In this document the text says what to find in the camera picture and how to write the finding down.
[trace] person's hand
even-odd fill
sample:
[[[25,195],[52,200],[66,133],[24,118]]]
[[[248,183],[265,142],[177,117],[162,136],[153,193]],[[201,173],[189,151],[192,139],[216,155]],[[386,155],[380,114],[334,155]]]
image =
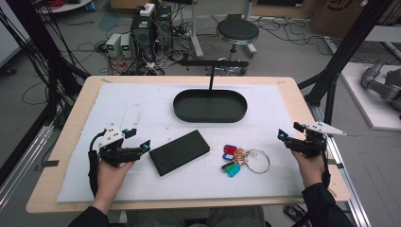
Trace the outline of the person's hand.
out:
[[[101,160],[97,170],[97,193],[93,206],[103,214],[107,214],[124,178],[134,162],[114,167]]]
[[[305,156],[299,152],[292,150],[291,153],[298,162],[305,188],[311,186],[312,184],[322,182],[324,167],[323,158],[321,155],[313,158],[305,158]]]

